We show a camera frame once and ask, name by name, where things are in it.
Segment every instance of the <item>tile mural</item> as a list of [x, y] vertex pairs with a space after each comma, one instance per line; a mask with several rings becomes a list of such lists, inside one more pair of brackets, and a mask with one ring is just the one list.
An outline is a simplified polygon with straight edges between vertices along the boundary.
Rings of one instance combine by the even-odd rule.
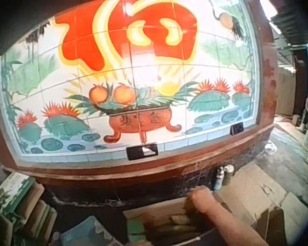
[[42, 23], [0, 57], [15, 148], [24, 160], [112, 159], [253, 125], [260, 81], [247, 15], [242, 1], [101, 0]]

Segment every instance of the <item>hand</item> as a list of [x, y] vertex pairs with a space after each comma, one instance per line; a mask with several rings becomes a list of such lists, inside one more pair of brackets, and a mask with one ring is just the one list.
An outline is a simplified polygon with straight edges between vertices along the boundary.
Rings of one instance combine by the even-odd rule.
[[151, 242], [141, 240], [138, 242], [130, 242], [126, 246], [153, 246], [153, 244], [151, 244]]
[[206, 186], [196, 186], [192, 188], [188, 195], [188, 199], [193, 203], [194, 207], [203, 214], [217, 202], [212, 195], [212, 191]]

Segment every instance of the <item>electrical outlet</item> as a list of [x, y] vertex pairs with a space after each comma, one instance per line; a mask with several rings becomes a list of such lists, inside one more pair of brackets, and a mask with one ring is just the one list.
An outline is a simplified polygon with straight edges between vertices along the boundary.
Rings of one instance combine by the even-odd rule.
[[128, 160], [138, 160], [159, 155], [158, 145], [156, 143], [127, 147], [126, 151]]
[[234, 136], [240, 132], [244, 131], [243, 122], [239, 122], [237, 124], [234, 124], [230, 127], [230, 134], [231, 136]]

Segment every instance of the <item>bottle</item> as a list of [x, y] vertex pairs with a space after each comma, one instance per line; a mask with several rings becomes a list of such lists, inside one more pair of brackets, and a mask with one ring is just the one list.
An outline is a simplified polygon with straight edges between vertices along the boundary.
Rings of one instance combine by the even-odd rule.
[[232, 175], [234, 174], [234, 166], [227, 165], [224, 167], [224, 171], [225, 171], [225, 177], [224, 177], [224, 180], [222, 181], [222, 185], [226, 186], [230, 183]]
[[220, 167], [217, 171], [216, 182], [214, 185], [214, 191], [217, 191], [222, 186], [222, 181], [224, 179], [225, 173], [223, 167]]

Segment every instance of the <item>pot leg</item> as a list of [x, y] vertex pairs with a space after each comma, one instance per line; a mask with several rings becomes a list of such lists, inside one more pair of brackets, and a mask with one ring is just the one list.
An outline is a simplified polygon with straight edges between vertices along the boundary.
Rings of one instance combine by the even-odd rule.
[[119, 141], [120, 138], [121, 138], [121, 132], [114, 131], [113, 135], [106, 135], [104, 137], [104, 142], [111, 144], [111, 143]]
[[182, 126], [179, 124], [174, 127], [170, 123], [168, 123], [165, 127], [169, 132], [179, 132], [182, 128]]
[[140, 132], [140, 141], [142, 142], [142, 144], [145, 144], [147, 142], [147, 135], [146, 132]]

